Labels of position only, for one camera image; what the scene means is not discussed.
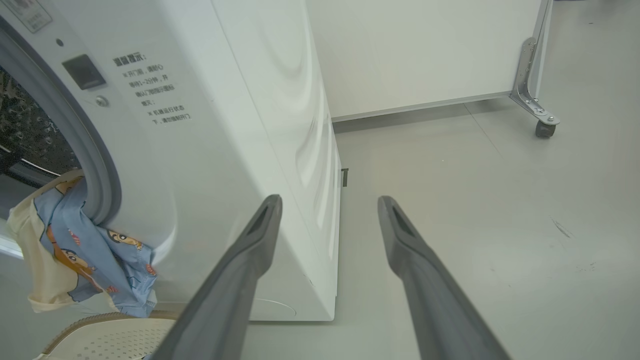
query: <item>button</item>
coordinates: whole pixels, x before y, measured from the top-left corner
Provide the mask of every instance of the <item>button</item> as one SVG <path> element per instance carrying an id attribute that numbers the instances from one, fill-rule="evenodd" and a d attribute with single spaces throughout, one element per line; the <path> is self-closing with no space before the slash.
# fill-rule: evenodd
<path id="1" fill-rule="evenodd" d="M 86 90 L 106 83 L 86 54 L 67 60 L 62 63 L 62 66 L 65 67 L 69 75 L 71 75 L 76 84 L 78 84 L 80 90 Z"/>

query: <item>white wall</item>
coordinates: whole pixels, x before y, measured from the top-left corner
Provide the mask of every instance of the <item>white wall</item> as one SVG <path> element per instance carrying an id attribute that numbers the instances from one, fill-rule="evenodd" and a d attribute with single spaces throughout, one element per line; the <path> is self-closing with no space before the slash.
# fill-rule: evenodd
<path id="1" fill-rule="evenodd" d="M 509 92 L 539 8 L 540 0 L 308 0 L 333 118 Z"/>

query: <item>sticker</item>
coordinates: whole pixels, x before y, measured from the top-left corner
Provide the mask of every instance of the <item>sticker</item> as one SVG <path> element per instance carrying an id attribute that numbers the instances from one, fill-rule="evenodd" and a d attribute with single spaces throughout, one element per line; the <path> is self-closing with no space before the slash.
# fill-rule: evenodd
<path id="1" fill-rule="evenodd" d="M 133 110 L 155 125 L 169 124 L 191 119 L 182 104 L 177 79 L 173 78 L 165 64 L 152 56 L 136 51 L 112 58 L 124 95 L 129 98 Z"/>
<path id="2" fill-rule="evenodd" d="M 47 10 L 44 10 L 36 0 L 2 0 L 2 2 L 32 33 L 36 33 L 52 21 Z"/>

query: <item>blue cartoon fabric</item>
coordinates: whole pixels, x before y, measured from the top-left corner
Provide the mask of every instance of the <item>blue cartoon fabric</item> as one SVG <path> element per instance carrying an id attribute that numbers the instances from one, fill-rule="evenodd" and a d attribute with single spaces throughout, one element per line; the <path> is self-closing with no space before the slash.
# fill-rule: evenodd
<path id="1" fill-rule="evenodd" d="M 86 180 L 80 177 L 34 200 L 45 226 L 40 243 L 76 272 L 77 286 L 68 292 L 74 301 L 106 291 L 121 313 L 148 317 L 155 306 L 149 299 L 156 280 L 152 249 L 94 225 L 82 210 L 86 194 Z"/>

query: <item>caster wheel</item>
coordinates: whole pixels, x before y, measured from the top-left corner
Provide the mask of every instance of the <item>caster wheel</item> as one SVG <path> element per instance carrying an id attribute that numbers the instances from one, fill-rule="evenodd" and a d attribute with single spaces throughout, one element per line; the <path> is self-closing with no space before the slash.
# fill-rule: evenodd
<path id="1" fill-rule="evenodd" d="M 544 122 L 538 120 L 536 125 L 536 136 L 539 138 L 550 138 L 556 131 L 555 125 L 547 125 Z"/>

